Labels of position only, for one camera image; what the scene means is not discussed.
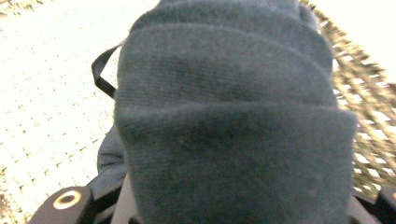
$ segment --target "knit beanie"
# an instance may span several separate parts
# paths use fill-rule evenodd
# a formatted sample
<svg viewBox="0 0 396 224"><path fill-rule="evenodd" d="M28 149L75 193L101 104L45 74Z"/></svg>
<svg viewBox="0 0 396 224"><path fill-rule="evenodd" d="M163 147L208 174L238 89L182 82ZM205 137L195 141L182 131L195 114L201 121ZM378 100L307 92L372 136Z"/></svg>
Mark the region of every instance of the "knit beanie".
<svg viewBox="0 0 396 224"><path fill-rule="evenodd" d="M149 223L347 223L355 116L297 1L162 0L121 52L115 127Z"/></svg>

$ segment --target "black strap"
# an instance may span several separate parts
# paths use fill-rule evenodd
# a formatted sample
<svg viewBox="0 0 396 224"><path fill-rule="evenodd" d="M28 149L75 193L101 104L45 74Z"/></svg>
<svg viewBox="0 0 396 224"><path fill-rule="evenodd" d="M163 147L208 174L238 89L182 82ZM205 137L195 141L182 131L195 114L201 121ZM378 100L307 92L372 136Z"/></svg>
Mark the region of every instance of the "black strap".
<svg viewBox="0 0 396 224"><path fill-rule="evenodd" d="M92 63L92 73L93 73L93 81L97 88L103 91L105 94L114 99L114 94L116 93L116 88L114 88L110 83L104 80L100 75L105 69L108 60L111 55L116 51L116 49L123 44L123 41L118 44L116 47L111 48L103 52L99 57Z"/></svg>

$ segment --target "brick pavement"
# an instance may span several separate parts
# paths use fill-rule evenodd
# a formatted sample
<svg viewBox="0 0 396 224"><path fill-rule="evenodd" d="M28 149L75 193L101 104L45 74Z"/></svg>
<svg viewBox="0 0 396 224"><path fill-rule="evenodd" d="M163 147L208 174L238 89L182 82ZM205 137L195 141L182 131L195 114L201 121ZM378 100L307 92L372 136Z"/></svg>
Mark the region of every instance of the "brick pavement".
<svg viewBox="0 0 396 224"><path fill-rule="evenodd" d="M93 86L91 63L155 4L57 0L0 19L0 189L17 221L58 189L96 176L113 102ZM116 62L105 71L110 80Z"/></svg>

